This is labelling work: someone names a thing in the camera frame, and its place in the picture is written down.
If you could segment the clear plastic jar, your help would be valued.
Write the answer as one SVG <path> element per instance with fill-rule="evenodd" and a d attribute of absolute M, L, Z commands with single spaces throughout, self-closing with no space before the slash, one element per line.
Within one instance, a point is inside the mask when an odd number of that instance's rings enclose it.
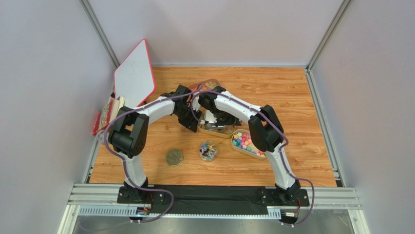
<path fill-rule="evenodd" d="M 200 158 L 205 162 L 212 162 L 215 160 L 218 153 L 217 145 L 210 140 L 203 141 L 199 146 Z"/>

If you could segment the silver metal scoop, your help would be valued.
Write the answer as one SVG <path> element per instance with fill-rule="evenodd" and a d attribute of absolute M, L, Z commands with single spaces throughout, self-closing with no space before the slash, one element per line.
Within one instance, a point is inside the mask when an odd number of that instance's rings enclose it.
<path fill-rule="evenodd" d="M 205 121 L 203 124 L 203 127 L 205 130 L 208 131 L 220 131 L 225 129 L 227 126 L 226 125 L 218 125 L 216 122 L 208 122 Z"/>

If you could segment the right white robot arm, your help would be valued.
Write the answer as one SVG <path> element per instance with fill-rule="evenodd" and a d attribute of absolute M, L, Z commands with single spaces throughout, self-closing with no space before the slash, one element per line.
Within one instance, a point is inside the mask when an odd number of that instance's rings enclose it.
<path fill-rule="evenodd" d="M 198 110 L 196 102 L 216 114 L 217 118 L 237 119 L 246 123 L 253 144 L 264 152 L 270 163 L 276 188 L 286 200 L 291 200 L 297 195 L 301 185 L 289 166 L 284 149 L 288 139 L 283 134 L 281 123 L 270 105 L 261 107 L 250 104 L 219 86 L 194 95 L 191 107 Z"/>

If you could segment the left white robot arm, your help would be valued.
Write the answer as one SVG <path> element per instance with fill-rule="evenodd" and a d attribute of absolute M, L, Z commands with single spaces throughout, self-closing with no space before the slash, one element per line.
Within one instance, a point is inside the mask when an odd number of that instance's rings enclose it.
<path fill-rule="evenodd" d="M 146 145 L 148 128 L 162 117 L 175 115 L 179 124 L 197 132 L 201 112 L 191 107 L 189 98 L 194 96 L 194 91 L 179 85 L 176 91 L 165 93 L 141 107 L 122 107 L 109 123 L 104 131 L 103 143 L 110 153 L 121 159 L 127 188 L 140 193 L 159 191 L 148 187 L 142 165 L 141 153 Z"/>

